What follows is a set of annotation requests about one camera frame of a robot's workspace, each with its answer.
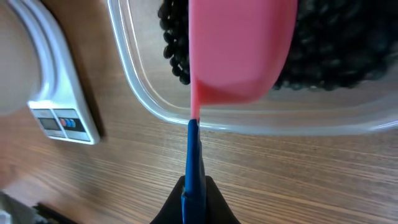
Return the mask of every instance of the black object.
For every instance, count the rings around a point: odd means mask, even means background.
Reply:
[[[172,66],[172,67],[177,67],[178,66],[178,61],[175,59],[175,57],[172,57],[171,59],[170,59],[170,65]]]
[[[182,224],[181,194],[185,176],[177,184],[151,224]],[[239,224],[214,180],[206,176],[206,224]]]
[[[163,38],[168,44],[174,43],[174,37],[169,32],[164,32]]]
[[[172,73],[173,75],[175,75],[176,77],[179,77],[181,75],[181,69],[177,66],[177,67],[173,67],[172,69]]]
[[[70,219],[64,217],[63,215],[59,214],[58,212],[48,208],[44,204],[39,203],[38,205],[33,207],[37,214],[41,217],[45,218],[46,220],[40,219],[34,224],[52,224],[52,223],[61,223],[61,224],[77,224]]]
[[[173,57],[173,54],[174,54],[173,45],[169,44],[168,46],[166,46],[164,48],[164,51],[163,51],[163,57],[164,58],[171,58],[171,57]]]
[[[189,85],[191,83],[190,74],[187,72],[181,73],[180,82],[184,85]]]
[[[272,89],[333,91],[384,77],[388,65],[398,61],[398,15],[381,5],[376,0],[298,0],[293,41]],[[164,1],[158,17],[172,45],[164,56],[174,56],[172,73],[188,85],[188,1]]]

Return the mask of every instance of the wood grain surface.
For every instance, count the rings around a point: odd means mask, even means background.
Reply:
[[[149,223],[183,175],[186,128],[135,98],[106,1],[45,0],[103,140],[48,139],[29,110],[0,118],[1,187],[79,223]],[[242,223],[398,223],[398,131],[266,137],[202,132],[206,173]]]

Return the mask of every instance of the white kitchen scale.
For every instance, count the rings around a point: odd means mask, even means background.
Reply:
[[[38,0],[8,0],[8,5],[29,31],[39,57],[41,90],[27,104],[43,132],[52,139],[96,144],[100,136],[56,20]]]

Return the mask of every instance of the pink measuring scoop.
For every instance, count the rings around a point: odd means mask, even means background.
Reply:
[[[249,103],[277,80],[297,0],[190,0],[191,119],[203,105]]]

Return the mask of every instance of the black beans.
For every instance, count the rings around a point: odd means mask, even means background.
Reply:
[[[365,74],[365,79],[367,80],[379,80],[386,74],[387,67],[384,64],[380,64],[367,74]]]
[[[184,85],[189,85],[191,83],[189,74],[182,73],[180,76],[180,82]]]
[[[325,68],[340,68],[343,62],[337,55],[326,56],[322,61],[321,65]]]
[[[172,45],[168,45],[164,48],[163,57],[164,58],[171,58],[174,54],[174,48]]]
[[[366,44],[374,53],[384,53],[390,45],[387,31],[383,28],[372,30],[367,36]]]
[[[298,61],[303,59],[304,53],[300,47],[293,47],[291,48],[289,55],[287,58],[291,61]]]
[[[330,0],[318,0],[318,13],[324,14],[330,8]]]
[[[360,21],[353,21],[350,22],[344,29],[343,33],[341,34],[341,38],[343,41],[351,40],[365,31],[366,25]]]
[[[157,11],[157,17],[159,17],[159,19],[167,19],[170,16],[171,10],[170,10],[170,6],[167,4],[163,4],[159,11]]]
[[[341,13],[344,20],[349,20],[356,17],[362,9],[364,0],[349,0],[346,8]]]
[[[369,7],[372,1],[299,0],[294,38],[272,89],[334,91],[383,78],[388,65],[398,62],[398,18],[388,20]],[[165,31],[164,57],[188,85],[188,1],[164,0],[157,16]]]
[[[176,77],[179,77],[181,75],[181,68],[179,68],[178,66],[173,67],[172,69],[172,73],[173,75],[175,75]]]
[[[172,58],[170,59],[170,65],[171,65],[172,67],[177,67],[177,66],[178,66],[178,61],[175,59],[175,57],[172,57]]]
[[[374,63],[374,58],[367,50],[351,52],[345,57],[345,64],[347,64],[349,68],[356,70],[369,67],[372,63]]]
[[[158,11],[160,27],[165,31],[163,38],[168,44],[163,51],[170,58],[172,73],[182,84],[190,83],[188,1],[164,0]]]

